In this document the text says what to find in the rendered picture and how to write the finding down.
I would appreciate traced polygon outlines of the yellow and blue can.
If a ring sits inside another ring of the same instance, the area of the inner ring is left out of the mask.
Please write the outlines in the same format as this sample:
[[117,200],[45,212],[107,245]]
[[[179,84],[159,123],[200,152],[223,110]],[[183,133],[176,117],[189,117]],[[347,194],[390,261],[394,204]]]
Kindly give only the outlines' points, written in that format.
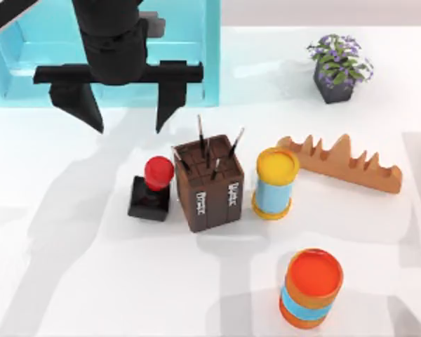
[[300,170],[296,155],[283,147],[262,151],[256,161],[257,185],[252,196],[252,208],[265,220],[284,217],[291,205],[293,182]]

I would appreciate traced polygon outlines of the light blue rack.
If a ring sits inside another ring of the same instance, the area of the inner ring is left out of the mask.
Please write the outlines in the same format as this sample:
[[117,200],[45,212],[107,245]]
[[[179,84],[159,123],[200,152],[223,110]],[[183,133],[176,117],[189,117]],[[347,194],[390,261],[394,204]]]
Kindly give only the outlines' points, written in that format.
[[[143,15],[165,20],[162,37],[147,42],[147,62],[201,62],[201,83],[188,84],[187,104],[216,106],[220,98],[220,0],[144,0]],[[71,0],[38,0],[0,30],[0,107],[49,107],[47,84],[33,84],[38,65],[84,63]]]

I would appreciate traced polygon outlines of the brown wooden pen holder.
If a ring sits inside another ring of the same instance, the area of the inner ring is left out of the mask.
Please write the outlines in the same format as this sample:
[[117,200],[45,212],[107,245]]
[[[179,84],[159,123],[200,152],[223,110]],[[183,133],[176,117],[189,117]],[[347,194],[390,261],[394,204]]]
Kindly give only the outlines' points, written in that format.
[[[210,169],[201,156],[198,140],[175,147],[173,157],[178,198],[192,232],[224,225],[241,217],[244,172],[226,135],[210,137]],[[211,180],[215,161],[220,158],[218,174]]]

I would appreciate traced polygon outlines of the purple flower plant pot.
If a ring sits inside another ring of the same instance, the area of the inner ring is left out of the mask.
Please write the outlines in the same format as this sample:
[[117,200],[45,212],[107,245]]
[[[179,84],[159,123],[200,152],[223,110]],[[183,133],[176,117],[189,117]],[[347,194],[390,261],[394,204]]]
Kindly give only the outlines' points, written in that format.
[[362,47],[350,35],[327,34],[307,51],[315,62],[314,83],[327,104],[350,100],[355,86],[374,75],[372,62],[361,55]]

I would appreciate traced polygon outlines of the orange and blue can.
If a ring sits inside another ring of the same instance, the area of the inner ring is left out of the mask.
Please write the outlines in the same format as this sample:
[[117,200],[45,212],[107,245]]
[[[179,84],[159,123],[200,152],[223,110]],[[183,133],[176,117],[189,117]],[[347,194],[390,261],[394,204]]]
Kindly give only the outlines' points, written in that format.
[[319,326],[343,283],[338,260],[322,249],[304,249],[290,260],[279,296],[284,319],[299,329]]

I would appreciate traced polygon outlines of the red and black stamp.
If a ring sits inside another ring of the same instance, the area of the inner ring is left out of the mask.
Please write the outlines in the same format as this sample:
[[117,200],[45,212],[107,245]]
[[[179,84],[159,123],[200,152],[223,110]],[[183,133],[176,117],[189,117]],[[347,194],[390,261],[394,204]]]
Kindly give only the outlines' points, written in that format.
[[174,173],[170,159],[163,156],[150,158],[145,164],[144,176],[133,178],[128,215],[144,220],[165,221]]

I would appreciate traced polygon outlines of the jagged brown wooden rack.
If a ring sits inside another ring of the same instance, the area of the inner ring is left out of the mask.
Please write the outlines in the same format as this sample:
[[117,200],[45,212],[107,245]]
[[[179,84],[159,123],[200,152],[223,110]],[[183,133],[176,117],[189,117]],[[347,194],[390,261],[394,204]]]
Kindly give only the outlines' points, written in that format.
[[363,151],[359,157],[353,157],[351,138],[347,134],[341,135],[328,150],[323,148],[322,139],[315,143],[311,135],[303,143],[286,136],[277,146],[294,153],[305,170],[390,194],[401,191],[401,169],[396,165],[381,166],[377,152],[369,157],[368,152]]

